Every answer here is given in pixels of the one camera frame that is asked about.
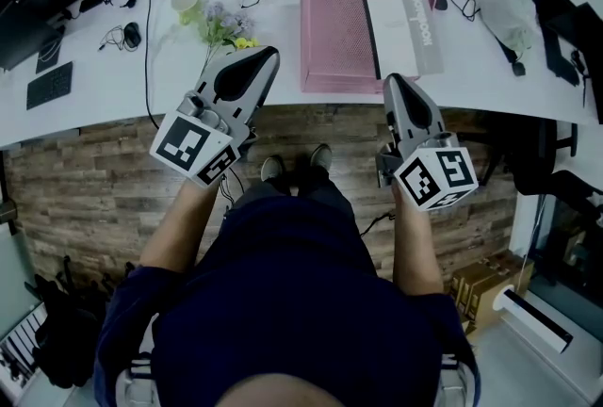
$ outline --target paper cup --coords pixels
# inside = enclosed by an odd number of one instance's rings
[[[171,7],[178,13],[180,24],[188,25],[201,12],[201,0],[171,0]]]

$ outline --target wooden floor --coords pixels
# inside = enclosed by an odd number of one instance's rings
[[[480,115],[449,109],[447,129],[480,131]],[[388,189],[378,189],[374,155],[389,137],[382,106],[266,106],[256,119],[261,136],[235,170],[247,187],[259,180],[263,160],[280,154],[288,168],[296,156],[321,142],[332,146],[331,177],[351,201],[363,231],[393,207]],[[8,190],[17,203],[17,226],[28,237],[35,270],[54,277],[63,256],[73,262],[75,280],[99,280],[104,272],[123,275],[124,263],[139,253],[160,222],[183,178],[148,155],[155,129],[148,119],[92,126],[79,138],[47,139],[5,155]],[[488,151],[469,144],[476,172]],[[240,195],[232,178],[230,189]],[[510,174],[497,171],[457,206],[432,213],[436,250],[445,276],[507,247],[516,192]],[[216,238],[227,202],[219,196],[202,252]],[[391,278],[393,221],[383,220],[365,243],[379,274]]]

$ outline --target pink basket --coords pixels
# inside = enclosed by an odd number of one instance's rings
[[[363,0],[301,0],[301,65],[304,92],[383,93]]]

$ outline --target keyboard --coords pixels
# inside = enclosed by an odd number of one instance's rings
[[[61,65],[27,85],[27,110],[41,106],[72,91],[73,62]]]

